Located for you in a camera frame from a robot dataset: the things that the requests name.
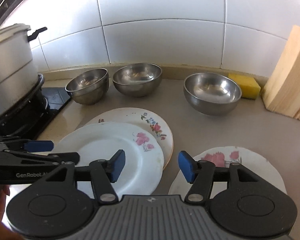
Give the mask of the white plate pink carnations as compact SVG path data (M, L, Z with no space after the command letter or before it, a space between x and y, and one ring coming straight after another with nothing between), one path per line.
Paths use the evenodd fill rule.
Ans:
M54 146L53 153L77 152L78 166L110 159L117 150L126 154L125 166L113 184L118 197L150 195L161 180L164 155L155 137L140 127L121 122L90 124L75 130Z

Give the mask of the black gas stove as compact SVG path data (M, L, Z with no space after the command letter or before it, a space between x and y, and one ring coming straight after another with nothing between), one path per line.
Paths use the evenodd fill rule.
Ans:
M43 84L44 76L39 74L34 88L0 116L0 136L36 140L70 101L65 88Z

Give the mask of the cream plate colourful flowers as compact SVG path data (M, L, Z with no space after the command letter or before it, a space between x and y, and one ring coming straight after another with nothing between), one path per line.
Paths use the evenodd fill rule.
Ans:
M164 168L173 154L173 134L167 122L147 109L123 107L106 111L94 117L86 125L101 122L124 122L141 127L156 138L164 154Z

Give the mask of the large aluminium pot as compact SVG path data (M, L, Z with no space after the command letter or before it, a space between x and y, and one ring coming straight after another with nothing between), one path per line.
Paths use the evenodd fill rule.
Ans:
M0 29L0 116L25 97L38 83L30 42L47 30L31 35L29 25L14 24Z

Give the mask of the left steel bowl stack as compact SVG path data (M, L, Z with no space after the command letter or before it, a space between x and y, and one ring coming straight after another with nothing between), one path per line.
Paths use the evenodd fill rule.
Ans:
M109 89L109 73L105 68L96 68L83 72L65 86L68 95L76 103L94 105Z

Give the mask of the yellow sponge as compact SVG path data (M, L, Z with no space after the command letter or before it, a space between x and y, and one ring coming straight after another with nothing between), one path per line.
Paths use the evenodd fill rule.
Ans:
M250 100L257 99L261 87L253 77L230 73L228 74L228 78L239 85L242 91L242 98Z

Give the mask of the wooden knife block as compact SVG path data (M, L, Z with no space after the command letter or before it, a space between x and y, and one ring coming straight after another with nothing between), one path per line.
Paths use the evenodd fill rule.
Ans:
M300 120L300 26L292 27L261 96L268 111Z

